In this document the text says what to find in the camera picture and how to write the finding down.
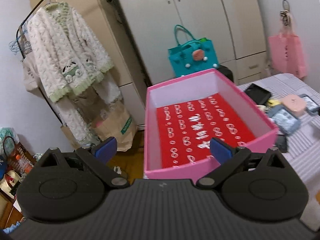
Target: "black metal rod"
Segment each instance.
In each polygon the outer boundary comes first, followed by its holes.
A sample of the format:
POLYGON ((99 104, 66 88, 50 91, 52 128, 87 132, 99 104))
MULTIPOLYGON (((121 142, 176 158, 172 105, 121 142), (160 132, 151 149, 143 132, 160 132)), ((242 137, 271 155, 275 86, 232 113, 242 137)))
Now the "black metal rod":
MULTIPOLYGON (((43 2, 44 0, 41 0, 40 2, 38 2, 38 4, 31 10, 31 12, 29 13, 29 15, 23 20, 23 22, 20 24, 20 27, 22 28, 23 25, 26 23, 26 21, 29 19, 29 17, 33 14, 33 12, 39 7, 39 5, 43 2)), ((19 28, 17 30, 17 34, 16 34, 16 39, 17 39, 17 43, 18 43, 18 46, 19 46, 19 50, 21 52, 21 55, 23 58, 26 58, 26 56, 24 55, 23 51, 22 51, 22 48, 21 48, 21 45, 19 43, 19 40, 18 40, 18 36, 19 36, 19 28)), ((58 116, 58 114, 55 112, 55 110, 52 108, 52 106, 50 105, 49 101, 47 100, 46 96, 43 94, 42 90, 39 88, 42 96, 44 97, 44 100, 47 102, 48 106, 50 107, 50 109, 52 110, 52 112, 56 115, 56 117, 58 118, 58 120, 60 121, 61 124, 62 121, 61 121, 61 118, 58 116)))

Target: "silver screw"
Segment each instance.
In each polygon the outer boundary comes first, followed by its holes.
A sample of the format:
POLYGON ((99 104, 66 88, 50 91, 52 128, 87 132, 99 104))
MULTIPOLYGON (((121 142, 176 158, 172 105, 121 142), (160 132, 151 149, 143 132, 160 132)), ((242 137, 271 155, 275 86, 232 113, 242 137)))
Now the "silver screw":
POLYGON ((127 180, 124 178, 114 178, 111 180, 111 183, 115 186, 123 186, 127 183, 127 180))
POLYGON ((204 177, 204 178, 199 179, 199 183, 202 186, 212 186, 215 183, 215 181, 214 181, 214 179, 204 177))

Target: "open box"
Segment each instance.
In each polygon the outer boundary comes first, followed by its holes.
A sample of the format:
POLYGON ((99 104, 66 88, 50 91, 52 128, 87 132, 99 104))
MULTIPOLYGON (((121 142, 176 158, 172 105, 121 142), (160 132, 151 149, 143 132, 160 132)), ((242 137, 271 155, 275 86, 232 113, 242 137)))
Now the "open box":
POLYGON ((265 153, 276 141, 278 128, 254 102, 218 70, 208 69, 149 87, 147 91, 144 174, 149 179, 192 179, 195 183, 220 164, 207 158, 179 167, 162 169, 160 136, 156 109, 158 107, 220 95, 246 123, 256 139, 247 143, 252 152, 265 153))

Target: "blue bag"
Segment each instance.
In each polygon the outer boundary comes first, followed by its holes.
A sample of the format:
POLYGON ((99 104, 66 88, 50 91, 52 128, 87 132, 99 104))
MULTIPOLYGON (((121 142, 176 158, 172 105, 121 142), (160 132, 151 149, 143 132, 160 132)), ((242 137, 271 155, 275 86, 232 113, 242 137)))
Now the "blue bag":
POLYGON ((202 38, 196 40, 193 35, 183 26, 174 27, 174 36, 177 47, 169 49, 169 60, 176 77, 192 74, 209 68, 217 68, 219 62, 211 40, 202 38), (178 27, 184 30, 191 41, 181 45, 177 38, 178 27))

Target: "black bag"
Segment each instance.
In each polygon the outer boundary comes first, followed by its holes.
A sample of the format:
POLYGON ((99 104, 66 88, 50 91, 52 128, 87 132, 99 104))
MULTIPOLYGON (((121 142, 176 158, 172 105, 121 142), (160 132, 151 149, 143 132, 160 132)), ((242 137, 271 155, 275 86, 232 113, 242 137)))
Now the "black bag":
POLYGON ((233 73, 230 69, 228 69, 225 66, 219 65, 219 67, 217 68, 217 70, 221 73, 224 74, 228 79, 230 79, 232 82, 233 81, 233 73))

